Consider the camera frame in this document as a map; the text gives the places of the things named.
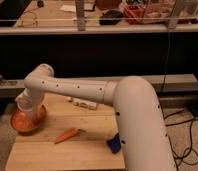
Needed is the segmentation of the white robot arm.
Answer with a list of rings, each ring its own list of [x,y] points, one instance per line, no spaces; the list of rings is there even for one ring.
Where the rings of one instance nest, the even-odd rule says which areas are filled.
[[[75,97],[114,108],[128,171],[176,171],[161,105],[153,86],[139,76],[117,82],[62,79],[48,64],[37,66],[24,79],[11,119],[19,132],[39,127],[46,117],[42,104],[49,93]]]

